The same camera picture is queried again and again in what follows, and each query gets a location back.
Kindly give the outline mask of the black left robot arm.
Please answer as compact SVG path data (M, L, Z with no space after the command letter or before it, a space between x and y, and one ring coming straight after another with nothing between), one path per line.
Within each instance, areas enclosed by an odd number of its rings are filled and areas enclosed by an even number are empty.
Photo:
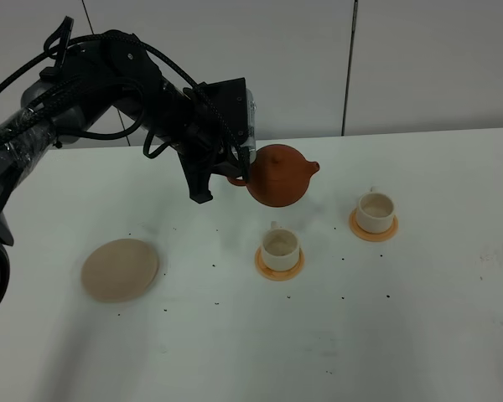
M211 200L210 177L247 178L255 157L255 103L242 78L176 88L161 71L170 59L136 35L110 30L71 37L71 21L44 43L42 54L19 68L19 78L45 59L39 79L22 95L20 109L0 125L0 303L8 288L13 244L3 210L13 190L51 147L78 139L114 141L130 134L92 131L110 108L147 131L143 153L156 158L173 148L189 196Z

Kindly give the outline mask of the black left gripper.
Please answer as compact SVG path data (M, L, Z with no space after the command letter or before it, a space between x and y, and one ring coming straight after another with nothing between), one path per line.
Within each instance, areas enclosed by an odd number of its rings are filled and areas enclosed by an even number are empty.
M246 180L250 163L235 161L226 149L220 128L230 129L199 87L178 90L161 77L142 81L140 89L122 89L121 113L140 121L163 147L177 152L193 201L204 204L213 199L211 173Z

